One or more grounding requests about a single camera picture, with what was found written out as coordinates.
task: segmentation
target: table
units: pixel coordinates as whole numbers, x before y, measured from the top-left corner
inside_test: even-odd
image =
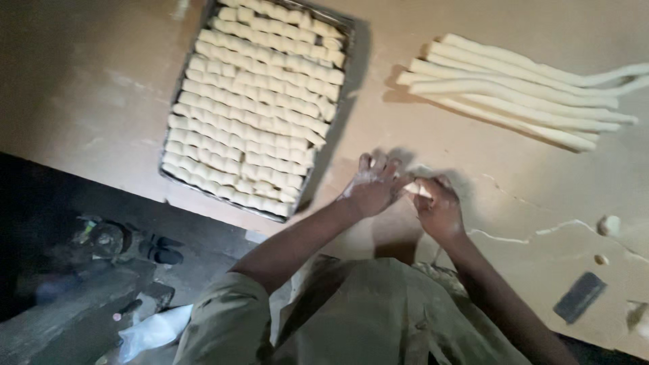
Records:
[[[397,152],[412,166],[450,171],[471,237],[552,330],[649,359],[649,339],[626,324],[630,303],[649,302],[646,122],[604,136],[593,153],[574,154],[438,108],[394,83],[411,58],[447,32],[581,74],[646,62],[649,3],[317,3],[357,21],[357,52],[348,72],[354,91],[337,142],[320,157],[322,176],[311,186],[312,204],[295,220],[342,191],[362,152],[401,148]],[[169,103],[201,7],[190,0],[8,5],[2,14],[0,149],[266,235],[281,230],[285,225],[157,173]],[[647,120],[648,95],[649,89],[625,96],[620,111]],[[616,240],[593,232],[604,214],[622,218]],[[413,217],[400,202],[385,216],[361,222],[326,252],[369,257],[377,232],[396,229],[387,224],[395,219],[410,227]],[[419,258],[430,259],[435,251],[432,239],[420,239]],[[595,255],[606,256],[609,264],[596,264]],[[450,265],[444,256],[439,263]],[[609,286],[579,321],[566,325],[552,306],[586,270]]]

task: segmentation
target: baking tray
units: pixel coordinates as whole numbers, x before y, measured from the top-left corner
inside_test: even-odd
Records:
[[[271,0],[272,3],[282,5],[286,7],[289,10],[307,10],[311,13],[311,16],[313,19],[317,19],[320,21],[323,21],[329,25],[335,26],[343,35],[345,35],[345,41],[343,42],[343,47],[342,51],[345,53],[345,64],[343,65],[343,71],[348,70],[350,67],[350,62],[352,60],[352,51],[354,49],[354,41],[355,41],[355,30],[354,30],[354,21],[351,20],[350,18],[346,18],[344,16],[338,16],[338,15],[333,15],[330,12],[328,12],[326,9],[323,9],[319,6],[315,5],[305,5],[305,4],[300,4],[295,1],[291,0]],[[182,66],[182,71],[180,72],[180,75],[178,76],[178,79],[176,81],[176,86],[174,89],[173,97],[171,99],[171,104],[169,106],[169,113],[172,114],[173,111],[171,110],[171,107],[178,101],[178,96],[180,95],[181,86],[182,86],[182,81],[185,79],[185,70],[187,69],[187,66],[190,62],[191,56],[194,54],[194,45],[196,43],[196,40],[198,39],[199,32],[201,29],[209,29],[208,22],[209,20],[218,14],[218,11],[221,7],[223,7],[224,4],[217,3],[214,0],[208,0],[208,2],[205,4],[202,13],[201,13],[201,21],[199,23],[200,27],[196,30],[193,41],[191,43],[191,49],[189,52],[187,52],[187,55],[185,56],[185,62],[183,63]],[[336,114],[333,118],[333,120],[330,123],[329,130],[327,131],[327,135],[325,136],[325,141],[330,144],[334,142],[332,140],[332,130],[334,129],[334,126],[337,125],[339,117],[339,111],[341,110],[341,105],[344,103],[344,101],[347,98],[347,94],[349,93],[350,90],[348,90],[348,85],[349,85],[349,75],[347,75],[347,72],[345,72],[345,82],[341,86],[340,89],[340,96],[337,102],[337,108],[336,108]],[[212,199],[216,199],[220,202],[232,205],[233,207],[237,207],[239,209],[242,209],[246,212],[250,212],[253,214],[257,214],[258,216],[262,216],[264,218],[267,218],[272,221],[280,222],[280,223],[285,223],[290,217],[292,217],[295,212],[297,211],[298,206],[300,205],[300,202],[302,200],[302,195],[306,189],[306,186],[309,184],[309,181],[311,180],[311,175],[313,173],[313,169],[315,167],[310,168],[307,171],[306,176],[304,177],[304,182],[302,183],[302,186],[300,187],[300,195],[296,198],[295,202],[291,205],[289,209],[289,214],[286,217],[283,216],[278,216],[276,214],[266,212],[264,210],[258,210],[255,208],[250,208],[250,207],[244,207],[242,205],[233,203],[225,198],[222,197],[217,197],[216,195],[213,195],[210,192],[206,192],[204,190],[201,190],[200,188],[190,185],[184,181],[176,179],[173,175],[170,173],[164,171],[162,169],[162,157],[164,156],[164,146],[167,144],[167,139],[169,138],[169,125],[167,124],[167,131],[165,133],[165,138],[164,138],[164,144],[162,148],[162,152],[160,153],[160,160],[158,163],[158,173],[170,180],[173,181],[176,184],[182,185],[186,188],[196,190],[197,192],[200,192],[201,194],[211,197]],[[315,156],[313,158],[313,161],[317,161],[317,156],[319,154],[319,151],[316,151]]]

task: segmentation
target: plastic bag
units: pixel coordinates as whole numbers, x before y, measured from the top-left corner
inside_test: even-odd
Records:
[[[164,346],[175,340],[190,322],[193,305],[184,305],[154,314],[118,334],[124,340],[119,349],[119,361],[125,364],[144,350]]]

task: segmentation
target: shirt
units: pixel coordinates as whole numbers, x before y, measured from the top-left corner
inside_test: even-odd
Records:
[[[393,258],[325,270],[273,349],[268,294],[227,273],[196,302],[174,364],[530,364],[444,277]]]

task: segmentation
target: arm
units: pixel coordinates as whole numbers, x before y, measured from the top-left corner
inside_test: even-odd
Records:
[[[359,168],[345,191],[331,204],[303,219],[246,254],[230,271],[244,274],[260,283],[270,294],[291,276],[320,248],[345,229],[369,216],[381,213],[397,200],[401,188],[411,181],[397,178],[401,161],[365,153]]]
[[[418,178],[432,196],[414,202],[424,230],[448,253],[471,300],[532,363],[577,365],[525,302],[494,270],[467,236],[458,196],[444,175]]]

